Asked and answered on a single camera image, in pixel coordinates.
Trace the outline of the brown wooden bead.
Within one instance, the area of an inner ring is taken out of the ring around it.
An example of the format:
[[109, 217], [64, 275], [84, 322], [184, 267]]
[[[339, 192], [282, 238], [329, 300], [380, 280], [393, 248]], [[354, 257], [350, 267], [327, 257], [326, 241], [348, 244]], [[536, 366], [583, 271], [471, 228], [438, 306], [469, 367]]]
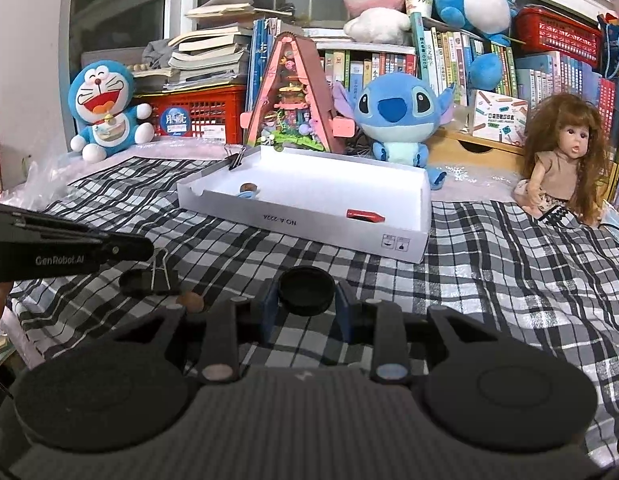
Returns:
[[204, 299], [195, 292], [183, 292], [178, 296], [177, 304], [185, 307], [189, 313], [200, 313], [205, 309]]

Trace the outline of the red plastic basket right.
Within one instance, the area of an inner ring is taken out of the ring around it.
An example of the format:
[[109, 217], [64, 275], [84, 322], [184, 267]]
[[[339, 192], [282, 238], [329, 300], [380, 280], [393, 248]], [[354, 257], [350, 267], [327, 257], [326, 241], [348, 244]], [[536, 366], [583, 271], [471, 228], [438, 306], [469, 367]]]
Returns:
[[592, 68], [599, 65], [602, 36], [593, 26], [542, 6], [525, 6], [513, 19], [513, 30], [522, 52], [559, 51]]

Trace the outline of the brown haired baby doll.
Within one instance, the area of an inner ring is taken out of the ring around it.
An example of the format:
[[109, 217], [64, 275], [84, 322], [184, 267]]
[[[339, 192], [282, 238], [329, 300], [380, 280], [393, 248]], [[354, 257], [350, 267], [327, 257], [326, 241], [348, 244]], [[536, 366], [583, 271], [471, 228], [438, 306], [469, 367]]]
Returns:
[[608, 169], [598, 111], [575, 94], [555, 94], [527, 119], [523, 178], [512, 196], [533, 218], [562, 206], [595, 226], [600, 220], [598, 181]]

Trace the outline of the wooden drawer box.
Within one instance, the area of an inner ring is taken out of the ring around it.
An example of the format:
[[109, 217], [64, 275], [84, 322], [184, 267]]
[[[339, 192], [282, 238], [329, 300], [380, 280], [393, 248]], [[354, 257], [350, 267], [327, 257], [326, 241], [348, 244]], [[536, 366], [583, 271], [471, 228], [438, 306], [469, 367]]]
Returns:
[[439, 128], [425, 141], [429, 161], [434, 166], [479, 166], [492, 170], [521, 172], [523, 148], [486, 140], [446, 128]]

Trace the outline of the red plastic crate left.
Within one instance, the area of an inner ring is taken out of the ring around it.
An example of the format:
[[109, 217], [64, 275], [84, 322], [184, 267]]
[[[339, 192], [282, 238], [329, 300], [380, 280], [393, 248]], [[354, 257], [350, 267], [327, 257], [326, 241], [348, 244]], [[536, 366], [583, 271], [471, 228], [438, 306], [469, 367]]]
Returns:
[[245, 96], [244, 84], [225, 84], [172, 93], [137, 94], [132, 102], [152, 107], [149, 122], [157, 136], [242, 144], [240, 115]]

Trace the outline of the Doraemon plush toy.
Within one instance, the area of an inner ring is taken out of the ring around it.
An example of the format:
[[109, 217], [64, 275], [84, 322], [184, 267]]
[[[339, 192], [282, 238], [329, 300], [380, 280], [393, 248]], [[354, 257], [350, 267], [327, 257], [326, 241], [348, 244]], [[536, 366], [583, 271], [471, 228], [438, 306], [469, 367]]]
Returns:
[[68, 90], [68, 106], [79, 126], [70, 139], [72, 151], [92, 164], [152, 142], [153, 108], [132, 105], [133, 96], [134, 76], [125, 65], [110, 60], [87, 65]]

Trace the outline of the stack of books on crate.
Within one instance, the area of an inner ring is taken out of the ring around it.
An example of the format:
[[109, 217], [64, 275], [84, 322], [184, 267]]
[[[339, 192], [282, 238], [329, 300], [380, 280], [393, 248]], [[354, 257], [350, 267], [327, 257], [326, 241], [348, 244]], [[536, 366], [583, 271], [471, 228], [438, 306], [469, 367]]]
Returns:
[[210, 0], [186, 13], [190, 32], [150, 42], [127, 67], [141, 91], [176, 91], [244, 78], [267, 60], [295, 6], [260, 8], [254, 0]]

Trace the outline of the red marker pen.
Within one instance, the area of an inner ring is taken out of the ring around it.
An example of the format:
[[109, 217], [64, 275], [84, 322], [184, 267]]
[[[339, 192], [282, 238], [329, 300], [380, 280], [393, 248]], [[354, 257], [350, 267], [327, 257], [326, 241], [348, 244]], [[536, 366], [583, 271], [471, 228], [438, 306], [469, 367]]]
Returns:
[[382, 216], [382, 214], [378, 214], [374, 211], [359, 209], [347, 209], [346, 217], [349, 219], [366, 221], [371, 223], [383, 223], [385, 221], [385, 218]]

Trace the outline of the large black binder clip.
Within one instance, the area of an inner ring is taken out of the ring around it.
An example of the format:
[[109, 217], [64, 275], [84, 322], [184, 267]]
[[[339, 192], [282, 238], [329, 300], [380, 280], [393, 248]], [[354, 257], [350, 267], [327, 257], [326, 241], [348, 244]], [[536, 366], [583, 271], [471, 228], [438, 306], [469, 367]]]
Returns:
[[181, 292], [178, 272], [169, 262], [169, 252], [165, 248], [154, 250], [146, 269], [130, 269], [120, 274], [118, 284], [123, 294], [137, 299], [178, 296]]

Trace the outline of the black white plaid cloth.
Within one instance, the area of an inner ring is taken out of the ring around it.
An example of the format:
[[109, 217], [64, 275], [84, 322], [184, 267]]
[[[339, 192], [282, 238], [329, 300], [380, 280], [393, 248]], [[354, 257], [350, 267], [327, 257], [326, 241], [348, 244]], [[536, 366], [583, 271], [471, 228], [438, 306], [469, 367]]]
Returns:
[[[267, 278], [309, 264], [349, 282], [361, 299], [394, 301], [407, 312], [436, 304], [460, 311], [581, 368], [598, 396], [585, 448], [600, 466], [619, 461], [619, 244], [608, 232], [571, 212], [536, 221], [512, 203], [433, 202], [424, 259], [405, 263], [179, 209], [177, 182], [212, 165], [134, 157], [71, 183], [47, 211], [146, 235], [167, 249], [182, 288], [206, 304], [253, 297]], [[133, 267], [21, 282], [9, 306], [37, 354], [51, 359], [168, 304], [119, 291], [119, 275]], [[241, 347], [243, 367], [369, 370], [371, 349], [344, 344], [334, 316], [333, 308], [308, 321], [282, 314], [271, 342]]]

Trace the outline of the pink triangular diorama toy house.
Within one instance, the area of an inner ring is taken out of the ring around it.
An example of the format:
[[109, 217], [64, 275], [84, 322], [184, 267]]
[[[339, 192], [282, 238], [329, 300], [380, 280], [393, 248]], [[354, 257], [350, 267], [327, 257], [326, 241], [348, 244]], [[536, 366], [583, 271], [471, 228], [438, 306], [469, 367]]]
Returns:
[[241, 115], [248, 146], [343, 154], [355, 122], [341, 115], [315, 42], [282, 32], [252, 109]]

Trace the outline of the white cardboard box tray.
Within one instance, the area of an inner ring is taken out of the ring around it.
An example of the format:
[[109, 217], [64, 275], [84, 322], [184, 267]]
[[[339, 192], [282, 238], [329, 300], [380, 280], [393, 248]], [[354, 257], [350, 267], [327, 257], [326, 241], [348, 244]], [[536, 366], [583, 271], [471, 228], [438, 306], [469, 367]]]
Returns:
[[[246, 182], [258, 187], [253, 200], [238, 197]], [[183, 209], [410, 263], [422, 261], [431, 228], [427, 172], [364, 157], [250, 148], [235, 170], [214, 162], [178, 181], [177, 192]], [[347, 209], [385, 221], [349, 219]]]

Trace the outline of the pink glittery cloth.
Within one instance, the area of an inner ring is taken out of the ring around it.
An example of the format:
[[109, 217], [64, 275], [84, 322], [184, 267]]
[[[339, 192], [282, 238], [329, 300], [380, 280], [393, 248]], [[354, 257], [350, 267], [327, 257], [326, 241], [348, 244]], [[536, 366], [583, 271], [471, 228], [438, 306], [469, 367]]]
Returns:
[[158, 158], [158, 159], [224, 159], [234, 153], [244, 150], [243, 145], [222, 144], [208, 142], [194, 136], [173, 138], [172, 136], [160, 136], [147, 144], [134, 144], [126, 150], [108, 156], [111, 162], [133, 157]]

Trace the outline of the pink bunny plush toy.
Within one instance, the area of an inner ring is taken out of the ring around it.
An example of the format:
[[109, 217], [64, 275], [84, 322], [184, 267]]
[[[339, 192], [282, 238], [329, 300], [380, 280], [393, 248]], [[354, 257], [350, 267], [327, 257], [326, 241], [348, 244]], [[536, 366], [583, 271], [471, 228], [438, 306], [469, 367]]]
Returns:
[[349, 21], [343, 32], [366, 44], [409, 44], [410, 19], [405, 0], [343, 0]]

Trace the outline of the black round lid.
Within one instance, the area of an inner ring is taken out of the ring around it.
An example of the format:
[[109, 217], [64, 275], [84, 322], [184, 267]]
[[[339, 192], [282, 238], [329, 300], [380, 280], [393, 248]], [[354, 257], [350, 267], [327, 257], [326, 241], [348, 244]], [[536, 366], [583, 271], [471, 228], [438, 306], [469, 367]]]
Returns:
[[334, 295], [334, 279], [315, 266], [293, 266], [284, 271], [278, 280], [281, 307], [288, 313], [305, 318], [325, 313]]

